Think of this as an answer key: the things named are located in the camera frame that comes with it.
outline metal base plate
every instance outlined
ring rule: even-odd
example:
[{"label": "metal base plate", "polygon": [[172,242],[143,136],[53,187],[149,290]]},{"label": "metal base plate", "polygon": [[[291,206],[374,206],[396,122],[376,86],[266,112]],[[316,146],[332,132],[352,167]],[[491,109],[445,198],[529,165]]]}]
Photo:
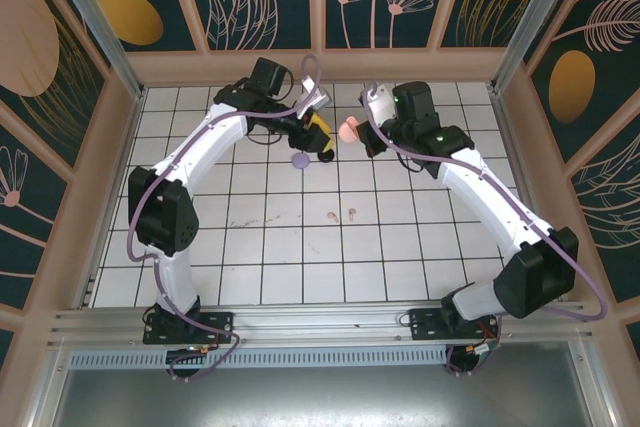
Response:
[{"label": "metal base plate", "polygon": [[485,332],[484,326],[494,337],[498,335],[496,318],[487,315],[477,321],[461,324],[458,331],[452,334],[440,316],[440,309],[412,309],[409,310],[409,325],[411,326],[411,338],[413,340],[458,340],[471,339],[482,340]]},{"label": "metal base plate", "polygon": [[[173,322],[179,322],[176,328]],[[232,312],[201,312],[198,322],[214,329],[232,331]],[[182,320],[175,318],[167,321],[166,317],[156,312],[149,313],[146,317],[144,336],[142,343],[145,345],[207,345],[215,341],[215,334],[204,330],[186,332]],[[219,344],[231,343],[231,337],[218,336]]]}]

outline pink object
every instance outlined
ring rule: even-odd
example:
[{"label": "pink object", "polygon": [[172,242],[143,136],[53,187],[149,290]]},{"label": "pink object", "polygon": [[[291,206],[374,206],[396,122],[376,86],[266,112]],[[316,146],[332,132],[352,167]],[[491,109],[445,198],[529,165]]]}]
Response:
[{"label": "pink object", "polygon": [[340,137],[340,140],[348,144],[358,140],[358,132],[356,131],[358,124],[359,122],[355,117],[348,117],[346,122],[344,122],[338,129],[338,136]]}]

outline purple disc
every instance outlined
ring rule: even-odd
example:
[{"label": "purple disc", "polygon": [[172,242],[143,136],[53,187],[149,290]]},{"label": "purple disc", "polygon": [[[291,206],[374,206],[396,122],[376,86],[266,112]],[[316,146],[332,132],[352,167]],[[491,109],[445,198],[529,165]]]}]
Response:
[{"label": "purple disc", "polygon": [[304,152],[298,152],[291,159],[291,163],[296,169],[306,169],[309,167],[309,156]]}]

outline white tiled floor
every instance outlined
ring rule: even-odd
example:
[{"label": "white tiled floor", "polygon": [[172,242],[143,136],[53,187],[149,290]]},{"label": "white tiled floor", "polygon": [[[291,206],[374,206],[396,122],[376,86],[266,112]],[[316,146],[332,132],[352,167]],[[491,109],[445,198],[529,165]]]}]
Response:
[{"label": "white tiled floor", "polygon": [[[469,131],[498,177],[515,187],[485,85],[430,85],[442,125]],[[356,107],[364,84],[325,87],[336,107],[322,115],[333,129],[349,115],[365,118]],[[217,90],[151,89],[127,175],[173,151]],[[470,209],[428,173],[410,174],[392,152],[371,161],[360,144],[339,143],[337,161],[311,156],[304,172],[292,167],[294,153],[286,139],[270,147],[243,139],[198,187],[191,264],[204,305],[433,300],[502,268]],[[154,302],[150,266],[125,253],[127,208],[123,183],[93,307]]]}]

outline ventilation grille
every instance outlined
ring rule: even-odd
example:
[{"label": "ventilation grille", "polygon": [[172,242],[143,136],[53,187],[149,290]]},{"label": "ventilation grille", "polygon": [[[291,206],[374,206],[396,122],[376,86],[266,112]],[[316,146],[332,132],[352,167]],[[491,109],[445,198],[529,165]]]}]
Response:
[{"label": "ventilation grille", "polygon": [[[207,367],[224,353],[206,359],[188,359],[176,368]],[[166,351],[84,351],[71,357],[70,370],[166,369]],[[219,368],[365,367],[381,365],[444,364],[444,346],[358,347],[316,349],[243,349],[231,354]]]}]

